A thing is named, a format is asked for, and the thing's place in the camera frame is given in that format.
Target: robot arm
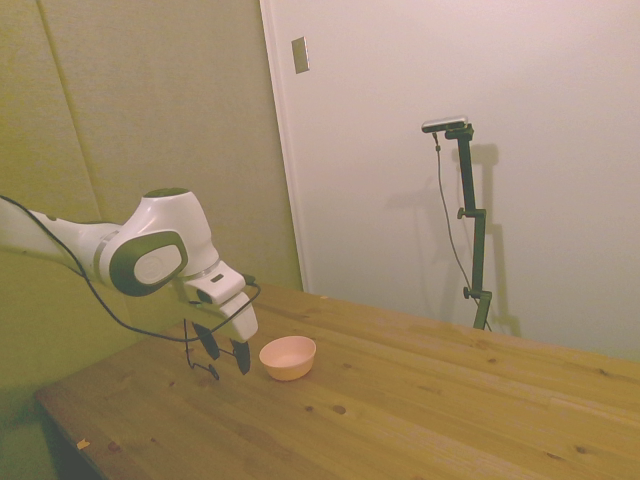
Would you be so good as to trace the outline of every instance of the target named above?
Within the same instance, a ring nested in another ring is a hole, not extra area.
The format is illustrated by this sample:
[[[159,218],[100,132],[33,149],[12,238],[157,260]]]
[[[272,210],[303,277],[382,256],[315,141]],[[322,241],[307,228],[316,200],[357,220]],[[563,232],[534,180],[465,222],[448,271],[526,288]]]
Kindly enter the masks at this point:
[[[245,305],[244,277],[220,260],[204,211],[189,190],[146,194],[124,225],[80,224],[30,212],[78,259],[92,281],[125,295],[149,295],[169,282],[180,301],[217,315],[222,323]],[[0,249],[61,263],[75,260],[18,206],[0,201]],[[244,342],[258,329],[248,305],[220,332]]]

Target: light switch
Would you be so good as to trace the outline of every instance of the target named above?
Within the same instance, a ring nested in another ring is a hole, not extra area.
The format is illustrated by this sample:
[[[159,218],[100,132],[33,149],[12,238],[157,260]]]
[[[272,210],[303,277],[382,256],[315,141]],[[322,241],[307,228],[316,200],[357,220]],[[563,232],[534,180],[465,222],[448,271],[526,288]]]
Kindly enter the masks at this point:
[[[309,52],[307,51],[307,39],[304,37],[297,38],[291,42],[293,50],[293,63],[296,67],[296,73],[302,73],[309,70]]]

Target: pink bowl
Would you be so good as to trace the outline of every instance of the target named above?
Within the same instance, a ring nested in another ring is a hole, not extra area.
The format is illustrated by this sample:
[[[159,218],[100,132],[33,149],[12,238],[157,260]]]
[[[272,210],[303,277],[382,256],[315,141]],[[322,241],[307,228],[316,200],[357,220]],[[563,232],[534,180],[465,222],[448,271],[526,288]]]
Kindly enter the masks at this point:
[[[282,337],[260,350],[260,361],[273,378],[289,381],[311,370],[315,354],[316,344],[310,338]]]

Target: cable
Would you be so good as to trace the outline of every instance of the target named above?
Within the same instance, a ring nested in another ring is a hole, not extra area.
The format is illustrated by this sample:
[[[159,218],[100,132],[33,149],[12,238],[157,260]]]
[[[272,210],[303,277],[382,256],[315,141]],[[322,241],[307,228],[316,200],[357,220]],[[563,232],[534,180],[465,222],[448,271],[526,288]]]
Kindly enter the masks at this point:
[[[460,257],[458,257],[458,250],[456,249],[456,246],[453,243],[453,235],[451,234],[451,221],[449,220],[449,209],[447,208],[447,202],[444,199],[444,191],[442,189],[442,166],[441,166],[442,162],[440,160],[440,150],[442,148],[440,147],[440,143],[438,143],[438,134],[436,132],[432,132],[432,135],[433,135],[433,139],[436,142],[436,154],[438,155],[438,187],[440,188],[440,198],[442,199],[442,206],[444,207],[444,217],[447,220],[447,233],[449,234],[449,243],[451,244],[453,255],[456,257],[456,263],[458,264],[458,267],[460,267],[460,271],[464,276],[464,281],[467,284],[467,288],[471,290],[471,283],[469,282],[469,277],[467,276],[467,272],[465,272],[464,267],[462,266]],[[478,306],[479,305],[478,300],[473,297],[471,298],[476,303],[476,306]],[[490,332],[493,332],[493,330],[491,329],[491,325],[489,325],[488,321],[485,322],[485,325],[489,328]]]
[[[258,295],[260,295],[260,292],[262,291],[262,289],[260,288],[260,285],[258,285],[257,283],[253,282],[253,283],[249,284],[249,286],[255,287],[257,289],[257,292],[253,295],[253,297],[251,297],[247,302],[245,302],[245,304],[242,305],[242,307],[240,307],[238,310],[236,310],[224,322],[222,322],[219,325],[217,325],[216,327],[208,330],[207,333],[203,333],[202,335],[199,335],[197,337],[192,337],[192,338],[186,338],[186,336],[185,336],[185,338],[171,337],[171,336],[168,336],[168,335],[162,335],[161,333],[150,332],[148,330],[142,330],[140,328],[133,327],[131,325],[128,325],[128,324],[124,323],[122,320],[120,320],[116,316],[115,313],[113,313],[113,311],[109,308],[109,306],[102,299],[100,294],[96,291],[95,287],[91,283],[91,280],[89,280],[89,277],[87,276],[87,273],[86,273],[84,267],[82,266],[82,264],[80,263],[80,260],[78,259],[78,257],[75,256],[75,254],[71,251],[71,249],[69,247],[67,247],[67,245],[65,245],[65,243],[62,240],[60,240],[58,237],[56,237],[54,235],[54,233],[51,232],[51,230],[49,230],[40,220],[38,220],[38,218],[33,213],[31,213],[24,205],[20,204],[19,202],[15,201],[15,200],[13,200],[13,199],[11,199],[9,197],[5,197],[4,195],[0,195],[0,198],[5,200],[5,201],[7,201],[7,202],[9,202],[9,203],[11,203],[12,205],[15,205],[20,210],[25,212],[25,214],[31,220],[33,220],[33,222],[36,225],[38,225],[38,227],[40,227],[40,229],[42,229],[42,231],[44,233],[46,233],[48,237],[50,237],[54,242],[56,242],[58,245],[60,245],[71,256],[71,258],[73,259],[75,264],[78,266],[78,269],[80,270],[80,276],[87,283],[87,286],[89,287],[89,290],[91,290],[91,293],[93,293],[94,297],[98,300],[100,305],[102,305],[102,308],[104,308],[106,310],[106,312],[109,314],[109,316],[113,320],[115,320],[118,325],[120,325],[121,327],[126,328],[127,330],[131,330],[132,332],[141,333],[143,335],[148,335],[150,337],[161,338],[163,340],[168,340],[170,342],[189,343],[189,342],[195,342],[197,340],[202,340],[202,338],[211,335],[213,332],[215,332],[216,330],[222,328],[227,323],[232,321],[236,316],[238,316],[240,313],[242,313],[242,311],[245,308],[247,308],[249,305],[251,305],[251,303],[253,303],[253,301],[256,298],[258,298]]]

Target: wooden table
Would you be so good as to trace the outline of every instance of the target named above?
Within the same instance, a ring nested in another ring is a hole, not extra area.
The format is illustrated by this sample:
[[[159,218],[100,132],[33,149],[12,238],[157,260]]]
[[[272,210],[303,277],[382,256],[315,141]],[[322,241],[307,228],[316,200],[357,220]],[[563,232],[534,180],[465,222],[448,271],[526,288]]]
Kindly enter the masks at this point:
[[[640,479],[640,364],[273,286],[255,306],[246,376],[149,339],[37,398],[108,479]],[[258,352],[286,335],[317,355],[278,382]]]

